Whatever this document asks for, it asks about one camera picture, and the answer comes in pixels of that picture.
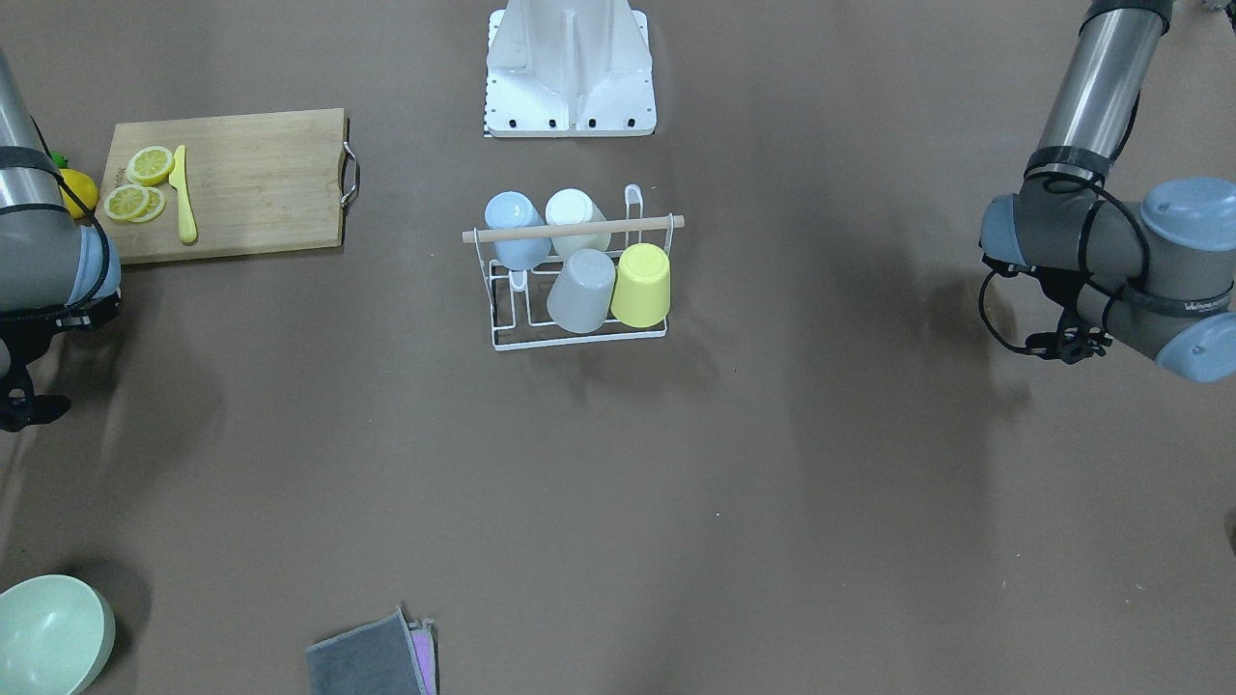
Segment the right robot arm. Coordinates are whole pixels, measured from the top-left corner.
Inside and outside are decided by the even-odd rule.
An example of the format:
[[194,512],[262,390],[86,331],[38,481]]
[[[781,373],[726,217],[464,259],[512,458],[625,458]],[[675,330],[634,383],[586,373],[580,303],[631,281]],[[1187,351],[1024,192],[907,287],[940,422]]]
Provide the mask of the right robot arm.
[[82,226],[63,203],[66,177],[1,61],[1,425],[49,424],[70,399],[40,394],[30,365],[62,333],[94,331],[121,303],[121,260],[96,219]]

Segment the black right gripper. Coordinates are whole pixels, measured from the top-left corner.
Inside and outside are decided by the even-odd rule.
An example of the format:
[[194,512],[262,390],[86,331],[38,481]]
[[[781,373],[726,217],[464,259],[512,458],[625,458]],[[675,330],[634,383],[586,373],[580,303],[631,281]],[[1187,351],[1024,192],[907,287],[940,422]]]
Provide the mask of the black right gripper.
[[62,394],[40,394],[28,366],[49,351],[49,343],[62,333],[53,320],[9,320],[2,317],[2,432],[22,432],[30,425],[49,424],[70,411]]

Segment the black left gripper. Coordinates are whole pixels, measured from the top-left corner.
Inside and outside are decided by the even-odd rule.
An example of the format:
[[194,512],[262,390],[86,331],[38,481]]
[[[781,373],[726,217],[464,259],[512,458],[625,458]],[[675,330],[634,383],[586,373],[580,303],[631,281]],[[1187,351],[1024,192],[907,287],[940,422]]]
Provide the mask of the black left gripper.
[[1060,325],[1056,331],[1035,333],[1025,339],[1025,350],[1044,361],[1077,365],[1085,359],[1103,357],[1112,348],[1112,335],[1090,324]]

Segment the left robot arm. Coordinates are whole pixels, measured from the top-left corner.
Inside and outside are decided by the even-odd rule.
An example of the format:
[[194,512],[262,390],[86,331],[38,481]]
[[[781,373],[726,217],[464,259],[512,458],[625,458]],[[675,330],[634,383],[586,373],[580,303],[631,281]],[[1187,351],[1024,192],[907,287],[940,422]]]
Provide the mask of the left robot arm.
[[1107,189],[1170,14],[1169,1],[1086,6],[1023,185],[984,211],[990,277],[1031,277],[1062,310],[1010,352],[1077,364],[1121,343],[1192,382],[1234,375],[1231,181],[1166,181],[1137,203]]

